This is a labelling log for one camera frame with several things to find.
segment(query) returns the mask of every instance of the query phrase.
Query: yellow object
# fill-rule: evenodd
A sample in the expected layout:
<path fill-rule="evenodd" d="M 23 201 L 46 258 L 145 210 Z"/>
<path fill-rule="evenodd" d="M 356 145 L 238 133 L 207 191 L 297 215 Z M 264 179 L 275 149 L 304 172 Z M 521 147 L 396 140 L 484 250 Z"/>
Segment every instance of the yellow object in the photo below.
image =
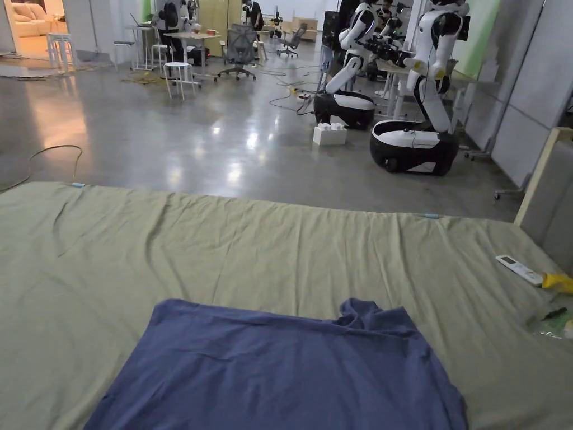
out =
<path fill-rule="evenodd" d="M 542 288 L 554 288 L 564 294 L 573 294 L 573 279 L 567 275 L 543 274 Z"/>

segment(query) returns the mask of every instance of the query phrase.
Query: white stool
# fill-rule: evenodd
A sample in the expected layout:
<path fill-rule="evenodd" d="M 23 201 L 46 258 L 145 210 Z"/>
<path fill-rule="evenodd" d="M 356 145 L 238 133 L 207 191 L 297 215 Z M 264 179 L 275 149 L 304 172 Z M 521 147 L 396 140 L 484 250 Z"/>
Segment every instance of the white stool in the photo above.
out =
<path fill-rule="evenodd" d="M 191 82 L 193 82 L 194 81 L 193 67 L 191 67 L 191 65 L 186 62 L 177 62 L 177 61 L 167 62 L 163 65 L 163 75 L 165 76 L 165 82 L 167 83 L 169 98 L 172 98 L 169 79 L 167 78 L 167 68 L 169 67 L 176 68 L 179 71 L 179 80 L 175 79 L 175 86 L 177 87 L 177 94 L 181 94 L 181 97 L 183 97 L 183 100 L 185 100 L 185 94 L 183 93 L 183 78 L 181 77 L 181 69 L 185 70 L 187 67 L 191 69 L 190 70 Z M 193 84 L 192 87 L 193 87 L 193 94 L 195 94 L 195 84 Z"/>
<path fill-rule="evenodd" d="M 155 39 L 161 40 L 161 38 L 159 37 L 159 32 L 157 29 L 155 29 Z M 171 53 L 171 58 L 173 58 L 171 47 L 169 45 L 162 45 L 162 44 L 151 45 L 151 69 L 153 69 L 153 67 L 154 67 L 155 51 L 157 51 L 157 55 L 159 56 L 159 74 L 160 75 L 161 75 L 161 73 L 163 73 L 163 64 L 161 62 L 161 52 L 163 49 L 165 50 L 165 62 L 168 62 L 169 57 L 167 55 L 169 53 Z"/>
<path fill-rule="evenodd" d="M 258 40 L 256 41 L 256 43 L 257 43 L 258 57 L 260 59 L 263 59 L 263 57 L 264 57 L 265 61 L 268 60 L 269 57 L 266 55 L 265 43 L 260 42 Z"/>
<path fill-rule="evenodd" d="M 60 58 L 64 64 L 64 69 L 68 71 L 68 53 L 74 67 L 77 67 L 76 47 L 73 44 L 72 36 L 69 33 L 48 33 L 46 35 L 48 42 L 48 56 L 50 57 L 50 67 L 54 67 L 57 62 L 60 67 Z"/>
<path fill-rule="evenodd" d="M 159 73 L 163 72 L 163 63 L 161 61 L 161 52 L 162 49 L 165 50 L 165 62 L 168 61 L 167 53 L 171 52 L 171 47 L 167 45 L 151 45 L 151 68 L 153 68 L 155 64 L 155 51 L 157 50 L 157 55 L 159 57 Z"/>
<path fill-rule="evenodd" d="M 135 42 L 116 40 L 113 43 L 113 64 L 115 64 L 116 70 L 117 70 L 117 47 L 118 46 L 120 46 L 120 47 L 123 46 L 125 48 L 129 48 L 129 57 L 131 59 L 131 69 L 135 70 L 134 53 L 133 53 L 133 47 L 135 46 Z"/>

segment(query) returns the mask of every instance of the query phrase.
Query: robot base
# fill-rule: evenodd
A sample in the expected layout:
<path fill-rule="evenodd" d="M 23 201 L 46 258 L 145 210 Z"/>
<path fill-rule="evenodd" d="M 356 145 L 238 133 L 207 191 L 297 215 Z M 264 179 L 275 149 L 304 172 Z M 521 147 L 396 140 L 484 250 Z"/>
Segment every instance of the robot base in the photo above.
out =
<path fill-rule="evenodd" d="M 377 165 L 391 173 L 404 173 L 424 163 L 435 163 L 431 174 L 444 176 L 450 171 L 460 147 L 454 136 L 426 129 L 415 132 L 422 135 L 421 138 L 414 134 L 414 138 L 408 137 L 410 140 L 402 146 L 389 143 L 393 132 L 412 136 L 414 132 L 410 130 L 415 130 L 416 125 L 419 123 L 410 121 L 382 121 L 376 124 L 370 138 L 372 158 Z"/>
<path fill-rule="evenodd" d="M 348 128 L 356 130 L 366 130 L 372 124 L 375 108 L 370 97 L 357 92 L 319 93 L 314 101 L 317 123 L 330 123 L 331 116 L 338 116 Z"/>

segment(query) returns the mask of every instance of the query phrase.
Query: blue t-shirt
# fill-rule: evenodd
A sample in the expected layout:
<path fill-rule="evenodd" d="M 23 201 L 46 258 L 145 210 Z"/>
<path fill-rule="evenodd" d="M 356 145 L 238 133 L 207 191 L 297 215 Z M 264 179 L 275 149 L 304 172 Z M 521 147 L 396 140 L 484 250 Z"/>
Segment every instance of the blue t-shirt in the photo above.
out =
<path fill-rule="evenodd" d="M 168 300 L 86 429 L 465 429 L 464 401 L 403 308 L 338 320 Z"/>

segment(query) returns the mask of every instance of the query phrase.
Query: mesh office chair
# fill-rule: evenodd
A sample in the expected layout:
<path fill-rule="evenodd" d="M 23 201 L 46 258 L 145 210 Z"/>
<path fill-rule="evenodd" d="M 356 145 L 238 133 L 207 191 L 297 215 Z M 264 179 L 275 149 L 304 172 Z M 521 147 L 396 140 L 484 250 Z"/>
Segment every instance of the mesh office chair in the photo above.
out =
<path fill-rule="evenodd" d="M 221 77 L 221 73 L 226 73 L 228 75 L 230 72 L 236 72 L 237 80 L 239 80 L 239 73 L 253 76 L 253 81 L 257 80 L 255 75 L 248 70 L 245 70 L 245 65 L 254 61 L 253 43 L 256 38 L 257 32 L 250 26 L 233 25 L 233 28 L 228 29 L 227 39 L 229 40 L 229 44 L 227 45 L 224 59 L 225 62 L 234 64 L 235 67 L 221 70 L 217 73 L 217 76 Z"/>
<path fill-rule="evenodd" d="M 285 49 L 277 49 L 277 55 L 282 53 L 286 53 L 286 55 L 290 55 L 291 57 L 295 54 L 297 57 L 299 56 L 298 53 L 294 51 L 294 49 L 299 47 L 300 40 L 303 37 L 303 34 L 307 32 L 308 25 L 303 23 L 300 25 L 299 29 L 296 30 L 296 33 L 293 34 L 291 40 L 287 40 L 287 33 L 285 32 L 285 38 L 282 41 L 282 44 L 285 46 Z"/>

